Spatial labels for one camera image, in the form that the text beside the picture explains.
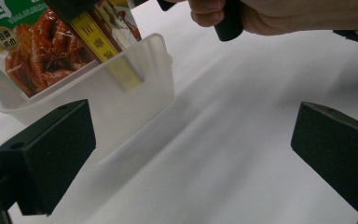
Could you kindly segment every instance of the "plastic container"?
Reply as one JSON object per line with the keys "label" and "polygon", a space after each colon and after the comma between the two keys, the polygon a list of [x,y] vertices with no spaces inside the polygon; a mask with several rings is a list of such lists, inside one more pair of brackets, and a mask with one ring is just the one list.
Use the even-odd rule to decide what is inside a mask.
{"label": "plastic container", "polygon": [[[123,63],[136,72],[140,84],[126,88],[122,83],[125,77],[117,79]],[[172,59],[161,35],[150,35],[85,70],[31,99],[24,98],[8,77],[0,76],[0,112],[28,126],[60,105],[88,99],[97,139],[97,148],[88,160],[91,164],[100,162],[173,101]]]}

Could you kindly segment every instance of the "white table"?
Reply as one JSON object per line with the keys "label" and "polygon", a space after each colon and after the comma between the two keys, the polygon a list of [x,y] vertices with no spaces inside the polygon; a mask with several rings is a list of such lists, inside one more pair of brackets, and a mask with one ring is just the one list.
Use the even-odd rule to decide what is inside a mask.
{"label": "white table", "polygon": [[[54,224],[354,224],[358,214],[290,147],[301,101],[358,119],[358,43],[329,31],[222,43],[186,3],[133,10],[172,55],[176,99],[104,163],[82,170]],[[24,127],[0,114],[0,144]]]}

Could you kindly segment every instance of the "snack bag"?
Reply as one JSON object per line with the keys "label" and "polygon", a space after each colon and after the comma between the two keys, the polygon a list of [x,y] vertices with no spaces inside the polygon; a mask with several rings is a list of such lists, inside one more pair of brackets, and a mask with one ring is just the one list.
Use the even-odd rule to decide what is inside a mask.
{"label": "snack bag", "polygon": [[0,0],[0,66],[28,96],[93,58],[41,0]]}

